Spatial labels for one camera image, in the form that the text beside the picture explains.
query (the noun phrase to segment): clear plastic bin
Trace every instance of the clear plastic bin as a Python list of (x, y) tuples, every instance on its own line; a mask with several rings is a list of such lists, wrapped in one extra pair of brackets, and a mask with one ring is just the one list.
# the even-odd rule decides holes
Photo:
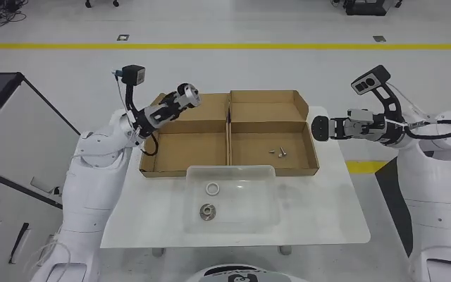
[[(265, 233), (280, 221), (272, 166), (191, 166), (187, 170), (184, 230), (187, 233)], [(219, 193), (206, 187), (217, 183)], [(204, 220), (200, 209), (212, 204), (216, 215)]]

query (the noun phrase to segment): floor tape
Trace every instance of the floor tape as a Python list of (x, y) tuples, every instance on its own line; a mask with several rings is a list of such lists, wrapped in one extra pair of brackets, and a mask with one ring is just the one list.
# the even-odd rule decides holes
[(364, 174), (375, 173), (387, 163), (387, 161), (346, 161), (346, 166), (350, 173)]
[(0, 49), (310, 49), (310, 50), (451, 50), (451, 44), (359, 43), (0, 43)]

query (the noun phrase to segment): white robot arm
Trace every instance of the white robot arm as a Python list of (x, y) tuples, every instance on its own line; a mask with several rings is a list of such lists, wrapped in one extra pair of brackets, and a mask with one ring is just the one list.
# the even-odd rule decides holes
[(126, 114), (115, 113), (110, 123), (80, 136), (63, 190), (63, 224), (48, 259), (34, 282), (98, 281), (99, 248), (105, 225), (116, 206), (133, 147), (153, 132), (200, 105), (194, 86), (184, 83), (156, 106), (140, 111), (132, 101), (133, 87), (144, 81), (145, 69), (126, 66), (114, 74), (126, 84)]
[[(427, 115), (412, 105), (409, 113), (402, 113), (389, 79), (387, 70), (377, 66), (351, 84), (359, 95), (372, 91), (383, 104), (383, 114), (350, 109), (346, 118), (317, 116), (311, 131), (318, 141), (367, 139), (399, 150), (398, 181), (409, 207), (414, 238), (410, 275), (418, 282), (449, 281), (451, 111)], [(385, 90), (388, 97), (379, 90)], [(433, 152), (433, 156), (424, 152)]]

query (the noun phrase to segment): cardboard compartment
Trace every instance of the cardboard compartment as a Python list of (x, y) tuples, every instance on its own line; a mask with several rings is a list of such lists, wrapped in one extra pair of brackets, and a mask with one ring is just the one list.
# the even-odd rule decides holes
[[(158, 104), (160, 95), (153, 104)], [(190, 166), (228, 165), (228, 94), (203, 94), (202, 105), (181, 113), (156, 134), (159, 152), (142, 155), (140, 171), (145, 177), (185, 176)], [(149, 138), (144, 147), (155, 150)]]
[[(230, 110), (230, 165), (269, 164), (277, 176), (312, 176), (318, 171), (305, 121), (309, 107), (297, 91), (232, 91)], [(278, 157), (280, 147), (287, 156)]]

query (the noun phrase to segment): metal bolt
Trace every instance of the metal bolt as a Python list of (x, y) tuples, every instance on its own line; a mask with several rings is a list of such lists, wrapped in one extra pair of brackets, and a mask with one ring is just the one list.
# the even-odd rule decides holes
[(285, 152), (285, 150), (284, 150), (282, 147), (280, 147), (280, 151), (282, 152), (282, 155), (283, 155), (283, 156), (286, 156), (286, 155), (287, 155), (287, 153)]

